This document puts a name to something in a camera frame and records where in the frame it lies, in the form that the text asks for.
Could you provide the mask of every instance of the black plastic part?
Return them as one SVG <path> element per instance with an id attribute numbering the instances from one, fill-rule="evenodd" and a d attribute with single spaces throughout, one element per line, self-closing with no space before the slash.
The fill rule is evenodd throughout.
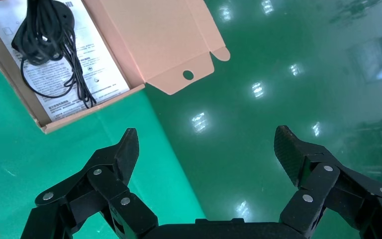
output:
<path id="1" fill-rule="evenodd" d="M 72 11 L 70 10 L 70 8 L 65 3 L 62 3 L 60 1 L 54 0 L 54 1 L 52 1 L 52 3 L 55 6 L 56 11 L 58 11 L 60 13 L 61 21 L 63 22 L 63 24 L 67 24 L 67 25 L 71 26 L 72 29 L 74 29 L 75 19 L 74 19 L 74 15 L 73 15 Z M 23 44 L 24 48 L 26 46 L 30 45 L 30 44 L 28 44 L 28 42 L 26 42 L 27 39 L 22 39 L 22 31 L 23 31 L 23 29 L 25 29 L 26 24 L 27 24 L 26 19 L 24 19 L 24 21 L 22 21 L 20 27 L 18 28 L 18 30 L 14 36 L 14 39 L 11 42 L 11 47 L 18 52 L 20 51 L 19 46 L 21 44 L 23 44 L 23 42 L 25 42 L 25 44 Z M 25 53 L 29 54 L 29 55 L 34 55 L 37 52 L 37 49 L 35 49 L 35 48 L 24 49 L 24 50 L 25 50 Z"/>
<path id="2" fill-rule="evenodd" d="M 156 215 L 127 187 L 138 157 L 137 132 L 128 129 L 118 144 L 97 150 L 80 172 L 36 198 L 21 239 L 71 239 L 97 212 L 121 239 L 303 239 L 311 238 L 326 208 L 361 238 L 382 239 L 382 183 L 344 167 L 325 147 L 299 140 L 286 126 L 277 129 L 275 152 L 299 188 L 280 223 L 200 219 L 158 226 Z M 54 197 L 45 201 L 47 192 Z"/>
<path id="3" fill-rule="evenodd" d="M 304 239 L 281 223 L 210 222 L 162 225 L 145 239 Z"/>

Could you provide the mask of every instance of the paper sheet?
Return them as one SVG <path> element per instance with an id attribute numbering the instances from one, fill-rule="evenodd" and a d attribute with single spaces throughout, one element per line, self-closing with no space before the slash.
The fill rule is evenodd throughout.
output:
<path id="1" fill-rule="evenodd" d="M 129 90 L 129 87 L 114 63 L 108 49 L 93 24 L 81 0 L 64 1 L 74 14 L 78 58 L 83 76 L 90 92 L 100 104 Z M 12 39 L 25 18 L 26 0 L 0 1 L 0 38 L 17 65 L 21 55 L 11 47 Z M 24 64 L 24 74 L 29 84 L 45 95 L 59 95 L 67 90 L 63 86 L 72 74 L 69 63 L 63 58 L 41 66 Z M 57 99 L 36 95 L 51 121 L 56 121 L 85 109 L 78 100 L 77 86 L 64 97 Z"/>

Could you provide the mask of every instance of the coiled black cable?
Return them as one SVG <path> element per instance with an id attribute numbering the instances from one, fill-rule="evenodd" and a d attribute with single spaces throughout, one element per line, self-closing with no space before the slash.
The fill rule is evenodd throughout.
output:
<path id="1" fill-rule="evenodd" d="M 91 108 L 96 105 L 96 100 L 86 85 L 77 56 L 74 23 L 71 26 L 64 21 L 67 18 L 66 14 L 61 14 L 64 10 L 72 14 L 67 6 L 58 1 L 27 0 L 26 18 L 13 41 L 13 46 L 16 46 L 16 50 L 22 54 L 21 76 L 34 93 L 53 99 L 65 96 L 77 84 L 78 99 L 83 101 L 86 108 Z M 73 72 L 71 78 L 64 83 L 66 92 L 48 96 L 38 92 L 27 82 L 24 76 L 25 61 L 37 66 L 48 61 L 59 61 L 63 57 L 71 65 Z"/>

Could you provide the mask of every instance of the box flap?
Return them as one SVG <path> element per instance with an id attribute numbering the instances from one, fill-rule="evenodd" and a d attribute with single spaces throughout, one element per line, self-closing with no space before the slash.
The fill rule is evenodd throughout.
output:
<path id="1" fill-rule="evenodd" d="M 143 80 L 168 94 L 213 73 L 210 52 L 222 61 L 230 58 L 203 0 L 100 2 Z"/>
<path id="2" fill-rule="evenodd" d="M 187 0 L 187 3 L 207 48 L 217 59 L 228 61 L 230 59 L 229 50 L 226 48 L 204 0 Z"/>

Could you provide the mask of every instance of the green epoxy floor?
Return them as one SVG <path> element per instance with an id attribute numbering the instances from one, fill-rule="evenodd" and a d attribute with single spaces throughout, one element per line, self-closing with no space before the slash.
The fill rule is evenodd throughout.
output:
<path id="1" fill-rule="evenodd" d="M 148 86 L 149 100 L 141 92 L 43 135 L 0 74 L 0 238 L 18 238 L 35 196 L 126 127 L 141 143 L 131 188 L 163 224 L 278 221 L 296 191 L 273 152 L 280 124 L 382 181 L 382 1 L 206 3 L 232 58 L 173 96 Z M 314 238 L 337 237 L 358 234 L 327 211 Z M 113 234 L 97 216 L 76 238 Z"/>
<path id="2" fill-rule="evenodd" d="M 274 221 L 296 191 L 278 125 L 382 181 L 382 1 L 206 1 L 231 52 L 173 96 L 147 94 L 210 220 Z M 326 212 L 317 239 L 358 238 Z"/>
<path id="3" fill-rule="evenodd" d="M 0 239 L 18 239 L 36 196 L 78 172 L 96 149 L 119 142 L 128 127 L 140 141 L 131 191 L 161 224 L 204 218 L 144 92 L 45 135 L 0 73 Z M 75 238 L 117 237 L 96 214 Z"/>

